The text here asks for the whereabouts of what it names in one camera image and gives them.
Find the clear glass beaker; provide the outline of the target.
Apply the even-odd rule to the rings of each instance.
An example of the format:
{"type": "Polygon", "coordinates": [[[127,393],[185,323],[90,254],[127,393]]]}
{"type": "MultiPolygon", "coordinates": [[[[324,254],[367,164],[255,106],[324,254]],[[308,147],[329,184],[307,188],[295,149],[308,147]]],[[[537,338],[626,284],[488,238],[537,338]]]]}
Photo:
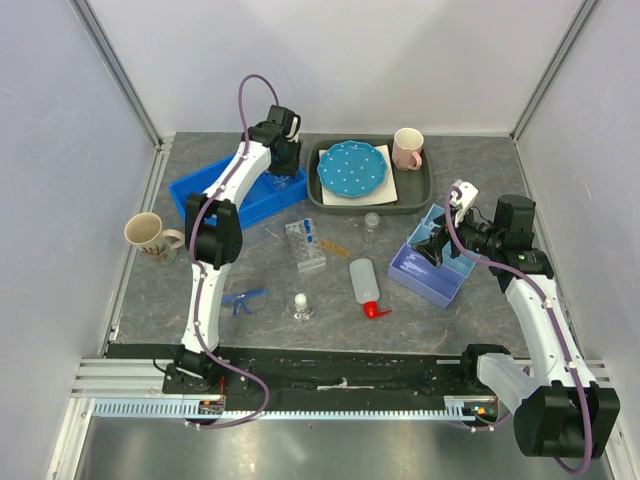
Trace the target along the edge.
{"type": "Polygon", "coordinates": [[[295,180],[294,177],[288,175],[267,174],[267,178],[271,182],[275,191],[282,191],[284,189],[287,189],[295,180]]]}

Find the clear round glass flask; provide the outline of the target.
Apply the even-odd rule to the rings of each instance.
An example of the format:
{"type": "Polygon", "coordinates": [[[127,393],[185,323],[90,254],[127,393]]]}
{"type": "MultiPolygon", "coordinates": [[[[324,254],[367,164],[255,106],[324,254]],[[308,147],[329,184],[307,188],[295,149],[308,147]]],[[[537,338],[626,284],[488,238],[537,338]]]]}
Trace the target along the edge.
{"type": "Polygon", "coordinates": [[[290,304],[291,315],[297,322],[309,321],[315,314],[308,296],[305,293],[297,293],[290,304]]]}

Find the brown test tube brush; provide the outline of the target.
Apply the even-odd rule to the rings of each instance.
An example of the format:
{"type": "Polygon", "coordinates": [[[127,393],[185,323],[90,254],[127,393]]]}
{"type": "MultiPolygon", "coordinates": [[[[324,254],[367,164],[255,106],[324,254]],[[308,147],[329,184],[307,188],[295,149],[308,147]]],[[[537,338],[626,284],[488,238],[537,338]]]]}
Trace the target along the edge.
{"type": "Polygon", "coordinates": [[[322,247],[329,253],[342,258],[342,259],[348,259],[351,256],[351,253],[349,250],[341,247],[340,245],[336,244],[335,242],[332,242],[330,240],[327,239],[321,239],[320,243],[322,245],[322,247]]]}

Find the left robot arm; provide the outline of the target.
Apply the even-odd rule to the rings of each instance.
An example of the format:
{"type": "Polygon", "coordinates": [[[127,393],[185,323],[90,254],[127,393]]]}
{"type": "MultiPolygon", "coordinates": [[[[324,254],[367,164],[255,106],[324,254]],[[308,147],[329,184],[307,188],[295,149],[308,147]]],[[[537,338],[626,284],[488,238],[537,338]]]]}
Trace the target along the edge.
{"type": "Polygon", "coordinates": [[[293,176],[300,163],[300,116],[284,110],[245,130],[238,150],[213,184],[186,201],[185,242],[192,262],[193,287],[187,326],[175,366],[198,393],[216,388],[224,371],[220,360],[219,314],[222,290],[243,244],[239,207],[264,172],[293,176]]]}

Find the white plastic wash bottle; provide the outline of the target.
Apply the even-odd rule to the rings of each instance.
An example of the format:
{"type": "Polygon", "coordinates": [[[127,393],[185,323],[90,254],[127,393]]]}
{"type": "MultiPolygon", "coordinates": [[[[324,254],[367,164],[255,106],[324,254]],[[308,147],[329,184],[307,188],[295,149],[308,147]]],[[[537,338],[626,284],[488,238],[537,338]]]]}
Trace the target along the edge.
{"type": "Polygon", "coordinates": [[[368,319],[376,319],[391,313],[391,310],[380,310],[378,300],[380,292],[371,260],[360,258],[352,261],[349,271],[356,301],[362,306],[368,319]]]}

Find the clear glass stoppered bottle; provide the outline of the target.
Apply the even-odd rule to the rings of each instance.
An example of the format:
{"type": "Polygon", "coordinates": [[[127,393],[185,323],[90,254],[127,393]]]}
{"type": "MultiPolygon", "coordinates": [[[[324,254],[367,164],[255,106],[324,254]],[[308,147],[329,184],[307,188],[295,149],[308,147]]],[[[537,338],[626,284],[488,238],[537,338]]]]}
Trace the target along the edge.
{"type": "Polygon", "coordinates": [[[369,212],[364,217],[364,239],[366,243],[371,243],[376,238],[376,233],[380,225],[380,217],[375,212],[369,212]]]}

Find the blue safety glasses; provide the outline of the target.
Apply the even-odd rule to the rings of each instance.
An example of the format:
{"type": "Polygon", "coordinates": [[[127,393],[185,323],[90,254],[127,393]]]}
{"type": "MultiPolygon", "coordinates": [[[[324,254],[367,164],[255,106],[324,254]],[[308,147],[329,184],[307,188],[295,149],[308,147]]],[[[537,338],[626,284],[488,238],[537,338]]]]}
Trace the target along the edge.
{"type": "Polygon", "coordinates": [[[266,302],[269,290],[266,288],[247,290],[240,293],[226,295],[222,298],[224,308],[231,310],[231,317],[253,315],[255,307],[266,302]]]}

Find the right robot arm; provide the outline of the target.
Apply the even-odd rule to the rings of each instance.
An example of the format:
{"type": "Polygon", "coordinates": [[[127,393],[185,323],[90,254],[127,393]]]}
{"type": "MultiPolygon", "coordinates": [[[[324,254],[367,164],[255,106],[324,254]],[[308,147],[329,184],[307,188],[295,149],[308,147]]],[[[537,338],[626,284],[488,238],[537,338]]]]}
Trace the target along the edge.
{"type": "Polygon", "coordinates": [[[554,270],[534,247],[536,204],[499,197],[494,218],[478,221],[469,195],[454,190],[433,206],[409,244],[433,266],[465,256],[489,268],[513,308],[531,361],[526,372],[500,345],[470,345],[458,381],[467,392],[490,389],[513,416],[516,442],[528,457],[589,463],[602,456],[620,411],[577,348],[559,302],[554,270]]]}

